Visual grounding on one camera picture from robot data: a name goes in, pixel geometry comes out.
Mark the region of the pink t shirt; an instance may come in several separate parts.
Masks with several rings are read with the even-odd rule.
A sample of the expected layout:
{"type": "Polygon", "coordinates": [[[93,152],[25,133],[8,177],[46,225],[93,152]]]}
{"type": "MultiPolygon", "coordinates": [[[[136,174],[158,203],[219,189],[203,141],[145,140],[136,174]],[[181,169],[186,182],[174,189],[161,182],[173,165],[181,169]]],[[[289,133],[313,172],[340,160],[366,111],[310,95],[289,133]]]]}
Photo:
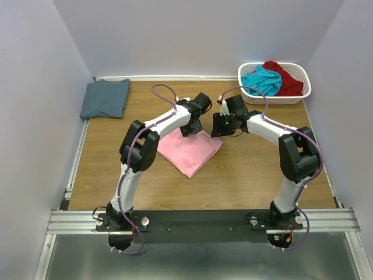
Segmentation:
{"type": "Polygon", "coordinates": [[[159,142],[157,151],[183,175],[192,176],[221,148],[223,142],[207,132],[183,137],[180,129],[166,135],[159,142]]]}

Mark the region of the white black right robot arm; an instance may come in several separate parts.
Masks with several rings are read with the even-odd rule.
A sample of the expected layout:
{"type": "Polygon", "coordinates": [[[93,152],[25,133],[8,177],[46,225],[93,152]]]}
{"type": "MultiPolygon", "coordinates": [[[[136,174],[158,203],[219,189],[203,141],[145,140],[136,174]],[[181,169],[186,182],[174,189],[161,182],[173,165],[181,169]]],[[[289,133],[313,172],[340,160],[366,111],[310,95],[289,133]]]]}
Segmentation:
{"type": "Polygon", "coordinates": [[[220,96],[217,102],[220,111],[213,114],[212,137],[231,136],[241,130],[278,147],[284,179],[277,197],[270,204],[268,222],[276,229],[282,228],[297,212],[298,201],[309,180],[323,168],[321,150],[312,129],[289,127],[269,119],[260,111],[249,111],[240,95],[228,99],[220,96]]]}

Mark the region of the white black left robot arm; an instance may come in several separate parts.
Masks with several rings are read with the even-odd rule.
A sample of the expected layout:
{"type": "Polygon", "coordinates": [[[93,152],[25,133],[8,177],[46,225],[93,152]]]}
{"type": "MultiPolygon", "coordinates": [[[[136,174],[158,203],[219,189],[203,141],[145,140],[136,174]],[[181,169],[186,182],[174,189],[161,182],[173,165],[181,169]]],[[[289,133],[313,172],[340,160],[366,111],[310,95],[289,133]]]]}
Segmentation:
{"type": "Polygon", "coordinates": [[[139,180],[154,162],[161,139],[173,132],[179,132],[184,139],[191,139],[202,131],[199,117],[212,106],[212,101],[203,93],[196,98],[177,101],[173,108],[163,115],[147,121],[135,120],[119,149],[121,175],[117,189],[106,206],[108,224],[115,230],[127,230],[135,192],[139,180]]]}

